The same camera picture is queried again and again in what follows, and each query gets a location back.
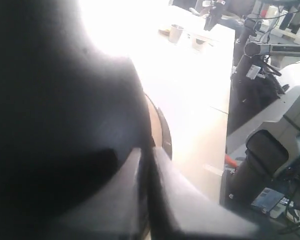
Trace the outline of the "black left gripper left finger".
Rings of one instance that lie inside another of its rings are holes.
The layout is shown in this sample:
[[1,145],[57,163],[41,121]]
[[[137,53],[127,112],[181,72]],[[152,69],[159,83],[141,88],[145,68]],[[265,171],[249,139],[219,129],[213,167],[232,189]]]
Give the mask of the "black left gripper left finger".
[[144,204],[140,199],[142,151],[134,148],[118,172],[96,194],[62,215],[54,240],[140,240]]

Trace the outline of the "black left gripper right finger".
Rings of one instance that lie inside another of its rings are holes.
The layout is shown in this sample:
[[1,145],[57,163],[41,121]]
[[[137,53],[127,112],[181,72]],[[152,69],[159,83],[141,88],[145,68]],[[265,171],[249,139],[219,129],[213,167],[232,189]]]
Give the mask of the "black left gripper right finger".
[[256,240],[260,228],[206,198],[154,147],[149,172],[153,240]]

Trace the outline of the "grey robot arm base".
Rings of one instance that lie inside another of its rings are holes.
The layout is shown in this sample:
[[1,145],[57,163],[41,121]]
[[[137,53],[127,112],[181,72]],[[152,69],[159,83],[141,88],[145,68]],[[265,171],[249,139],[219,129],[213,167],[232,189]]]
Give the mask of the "grey robot arm base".
[[279,99],[268,109],[283,113],[277,120],[262,122],[248,135],[244,161],[233,173],[222,175],[222,205],[226,199],[250,205],[266,188],[287,193],[288,181],[300,175],[300,93],[295,100]]

